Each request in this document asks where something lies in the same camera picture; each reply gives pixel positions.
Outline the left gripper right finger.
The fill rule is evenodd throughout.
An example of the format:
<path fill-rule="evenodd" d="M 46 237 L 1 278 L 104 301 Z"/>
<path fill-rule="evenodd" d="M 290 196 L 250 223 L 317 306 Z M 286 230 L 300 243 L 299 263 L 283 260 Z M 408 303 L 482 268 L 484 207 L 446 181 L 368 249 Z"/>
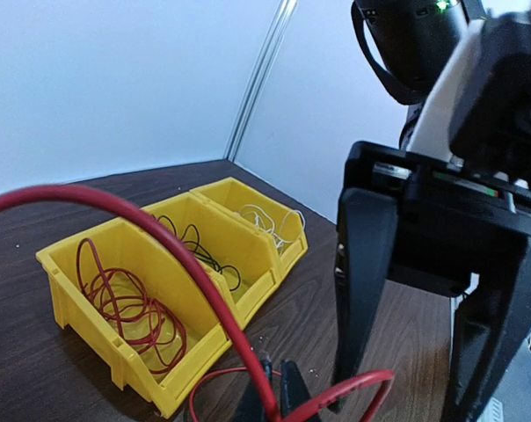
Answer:
<path fill-rule="evenodd" d="M 309 389 L 297 364 L 283 360 L 280 365 L 280 412 L 285 418 L 311 399 Z"/>

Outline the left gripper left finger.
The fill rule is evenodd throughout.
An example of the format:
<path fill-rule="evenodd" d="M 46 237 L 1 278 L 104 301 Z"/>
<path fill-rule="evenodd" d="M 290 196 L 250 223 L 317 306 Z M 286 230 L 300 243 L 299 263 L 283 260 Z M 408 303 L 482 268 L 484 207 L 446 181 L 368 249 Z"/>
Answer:
<path fill-rule="evenodd" d="M 259 358 L 268 385 L 272 387 L 273 364 L 270 358 Z M 254 382 L 250 380 L 236 408 L 233 422 L 266 422 L 266 410 L 261 402 Z"/>

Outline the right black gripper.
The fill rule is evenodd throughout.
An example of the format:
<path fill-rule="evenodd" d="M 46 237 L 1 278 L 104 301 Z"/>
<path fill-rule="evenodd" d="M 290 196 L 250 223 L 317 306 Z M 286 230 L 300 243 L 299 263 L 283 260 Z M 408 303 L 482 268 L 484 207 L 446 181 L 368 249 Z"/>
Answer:
<path fill-rule="evenodd" d="M 456 297 L 442 421 L 475 421 L 531 331 L 531 193 L 356 142 L 338 205 L 333 382 L 359 372 L 385 280 Z"/>

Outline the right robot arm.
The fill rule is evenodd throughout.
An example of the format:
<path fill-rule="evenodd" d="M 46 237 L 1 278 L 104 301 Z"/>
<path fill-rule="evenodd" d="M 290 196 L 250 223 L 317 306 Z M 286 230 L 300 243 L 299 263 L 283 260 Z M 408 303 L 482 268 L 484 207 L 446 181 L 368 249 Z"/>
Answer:
<path fill-rule="evenodd" d="M 411 109 L 397 148 L 356 142 L 338 201 L 338 346 L 359 371 L 387 280 L 455 312 L 442 419 L 475 421 L 531 331 L 531 7 L 355 1 L 360 49 Z"/>

